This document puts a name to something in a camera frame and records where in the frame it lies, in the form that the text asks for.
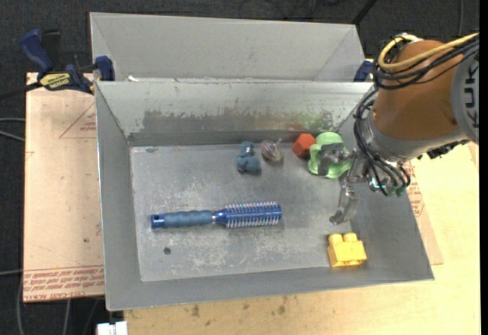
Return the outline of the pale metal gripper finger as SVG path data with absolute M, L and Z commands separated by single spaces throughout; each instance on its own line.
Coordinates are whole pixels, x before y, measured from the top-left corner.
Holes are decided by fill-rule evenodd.
M 355 184 L 349 179 L 341 181 L 341 191 L 336 212 L 329 219 L 334 225 L 344 224 L 350 221 L 358 210 L 359 196 L 355 190 Z
M 347 151 L 343 144 L 322 145 L 317 173 L 319 176 L 341 176 L 351 168 L 357 155 L 355 150 Z

